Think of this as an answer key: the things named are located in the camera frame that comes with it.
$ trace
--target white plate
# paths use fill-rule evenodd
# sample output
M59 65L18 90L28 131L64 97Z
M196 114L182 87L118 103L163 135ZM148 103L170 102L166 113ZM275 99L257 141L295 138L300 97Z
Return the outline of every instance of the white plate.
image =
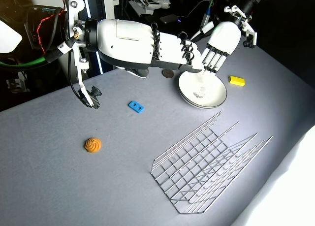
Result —
M184 72L179 78L178 85L183 98L198 108L217 107L227 96L224 83L216 77L215 73L209 71Z

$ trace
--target metal wire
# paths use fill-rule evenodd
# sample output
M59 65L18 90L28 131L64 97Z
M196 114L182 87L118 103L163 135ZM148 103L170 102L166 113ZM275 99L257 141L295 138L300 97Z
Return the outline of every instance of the metal wire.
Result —
M181 214L207 211L272 138L248 148L247 145L258 135L256 133L228 147L221 138L238 122L221 135L216 135L211 126L220 114L189 133L153 162L152 176Z

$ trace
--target table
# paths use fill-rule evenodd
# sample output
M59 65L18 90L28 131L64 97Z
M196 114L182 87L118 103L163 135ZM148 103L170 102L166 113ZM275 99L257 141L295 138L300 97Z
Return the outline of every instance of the table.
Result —
M150 68L146 79L117 69L85 81L103 92L98 110L67 87L1 112L1 225L230 225L315 123L315 91L261 49L241 43L218 72L227 99L211 110L181 98L178 73L167 79ZM246 86L230 85L229 75L244 77ZM131 100L144 112L131 110ZM274 138L208 212L180 215L150 175L152 162L219 111L215 132L240 122L227 143L256 132L256 142ZM97 154L83 148L90 137L103 141Z

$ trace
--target orange swirl object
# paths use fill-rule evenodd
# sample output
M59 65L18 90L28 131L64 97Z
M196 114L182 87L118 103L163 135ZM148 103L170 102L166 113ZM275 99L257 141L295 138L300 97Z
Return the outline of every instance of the orange swirl object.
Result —
M97 138L90 138L85 142L84 148L88 152L96 153L102 148L102 142Z

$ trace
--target yellow sponge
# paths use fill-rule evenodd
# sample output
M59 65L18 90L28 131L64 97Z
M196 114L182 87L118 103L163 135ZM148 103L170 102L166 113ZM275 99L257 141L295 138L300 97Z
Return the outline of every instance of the yellow sponge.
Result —
M241 77L229 76L228 81L234 85L238 85L238 86L242 86L242 87L245 86L245 79L241 78Z

